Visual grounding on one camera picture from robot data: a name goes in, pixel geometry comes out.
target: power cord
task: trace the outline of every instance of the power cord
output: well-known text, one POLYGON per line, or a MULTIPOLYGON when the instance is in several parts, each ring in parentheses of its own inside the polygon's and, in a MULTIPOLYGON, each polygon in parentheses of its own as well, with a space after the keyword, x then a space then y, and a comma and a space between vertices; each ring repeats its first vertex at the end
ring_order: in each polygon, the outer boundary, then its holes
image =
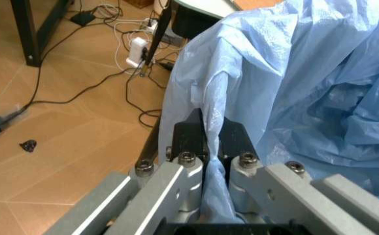
POLYGON ((140 61, 139 65, 134 69, 133 73, 130 75, 130 77, 127 79, 126 81, 126 102, 128 104, 130 104, 131 106, 135 107, 136 109, 138 109, 141 113, 139 114, 139 122, 146 126, 146 127, 150 127, 150 128, 153 128, 152 125, 150 124, 147 124, 145 123, 144 121, 142 121, 142 117, 144 115, 147 115, 149 117, 154 117, 154 118, 158 118, 160 116, 160 113, 162 112, 162 109, 151 109, 151 110, 144 110, 142 109, 141 107, 139 107, 137 104, 131 102, 129 100, 129 97, 128 97, 128 93, 129 93, 129 83, 130 81, 133 79, 134 75, 136 75, 136 72, 137 70, 139 70, 139 67, 142 65, 142 63, 144 62, 144 60, 140 61))
POLYGON ((81 94, 83 94, 84 92, 92 89, 92 88, 95 88, 99 85, 101 85, 104 81, 106 81, 108 78, 112 77, 112 76, 115 76, 115 75, 119 75, 119 74, 122 74, 124 72, 127 71, 127 69, 119 72, 119 73, 115 73, 115 74, 111 74, 107 77, 105 77, 100 83, 96 84, 96 85, 93 85, 93 86, 89 86, 87 88, 85 88, 84 90, 82 90, 81 92, 79 92, 77 95, 75 95, 73 98, 67 100, 67 101, 47 101, 47 100, 38 100, 38 101, 34 101, 34 98, 36 97, 36 94, 37 94, 37 91, 38 91, 38 88, 39 88, 39 85, 40 85, 40 78, 41 78, 41 72, 42 72, 42 66, 43 66, 43 62, 45 60, 45 58, 47 57, 47 55, 53 50, 55 49, 57 46, 59 46, 62 42, 64 42, 65 40, 67 40, 69 37, 71 37, 74 33, 76 33, 77 31, 83 29, 83 28, 86 28, 86 27, 90 27, 90 26, 94 26, 94 25, 100 25, 100 24, 104 24, 106 23, 106 20, 116 20, 118 17, 120 16, 120 11, 118 11, 118 14, 116 15, 115 18, 108 18, 108 19, 104 19, 104 22, 103 23, 94 23, 94 24, 88 24, 88 25, 85 25, 85 26, 82 26, 82 27, 79 27, 77 29, 75 29, 74 31, 72 31, 69 35, 67 35, 65 38, 63 38, 62 40, 60 40, 58 43, 56 43, 54 46, 52 46, 43 56, 42 60, 41 60, 41 63, 39 65, 39 70, 38 70, 38 73, 37 73, 37 80, 36 80, 36 86, 35 86, 35 89, 34 89, 34 92, 33 92, 33 95, 31 96, 31 99, 28 103, 26 103, 21 109, 9 114, 7 117, 5 117, 2 125, 5 125, 7 124, 8 122, 12 121, 13 119, 15 119, 16 117, 18 117, 19 115, 21 115, 22 113, 24 113, 31 105, 33 104, 37 104, 37 103, 54 103, 54 104, 66 104, 66 103, 70 103, 72 102, 73 100, 75 100, 77 97, 79 97, 81 94))

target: white plug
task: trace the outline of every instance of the white plug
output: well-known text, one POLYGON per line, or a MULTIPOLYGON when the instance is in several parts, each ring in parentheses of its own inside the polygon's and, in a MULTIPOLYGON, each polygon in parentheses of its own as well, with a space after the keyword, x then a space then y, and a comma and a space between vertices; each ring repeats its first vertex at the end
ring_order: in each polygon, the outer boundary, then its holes
POLYGON ((147 26, 146 29, 149 31, 151 34, 155 34, 156 27, 158 27, 158 21, 155 19, 150 20, 150 24, 152 25, 151 27, 147 26))
POLYGON ((126 62, 137 68, 139 66, 140 61, 142 60, 143 48, 147 45, 147 41, 141 37, 137 37, 131 41, 131 48, 128 54, 128 58, 126 62))

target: crumpled plastic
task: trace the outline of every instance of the crumpled plastic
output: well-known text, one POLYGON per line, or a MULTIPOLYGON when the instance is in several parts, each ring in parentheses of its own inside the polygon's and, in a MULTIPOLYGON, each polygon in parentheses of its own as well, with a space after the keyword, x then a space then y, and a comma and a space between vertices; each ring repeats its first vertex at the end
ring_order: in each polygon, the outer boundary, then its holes
POLYGON ((299 161, 314 179, 340 173, 379 196, 379 1, 286 0, 191 40, 166 90, 160 162, 195 108, 210 150, 210 222, 241 222, 217 158, 224 116, 245 126, 264 165, 299 161))

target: white cable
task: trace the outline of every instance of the white cable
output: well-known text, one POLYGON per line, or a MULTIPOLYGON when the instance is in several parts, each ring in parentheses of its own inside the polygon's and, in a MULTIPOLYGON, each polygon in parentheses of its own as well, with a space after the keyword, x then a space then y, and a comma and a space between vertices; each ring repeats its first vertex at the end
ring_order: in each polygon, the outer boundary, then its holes
POLYGON ((100 5, 97 6, 97 9, 98 9, 98 13, 101 14, 102 16, 104 17, 107 17, 107 18, 112 18, 113 15, 117 15, 120 13, 120 9, 117 9, 117 7, 109 4, 109 3, 102 3, 100 5), (103 7, 106 11, 110 12, 112 15, 106 15, 104 11, 101 10, 100 7, 103 7))

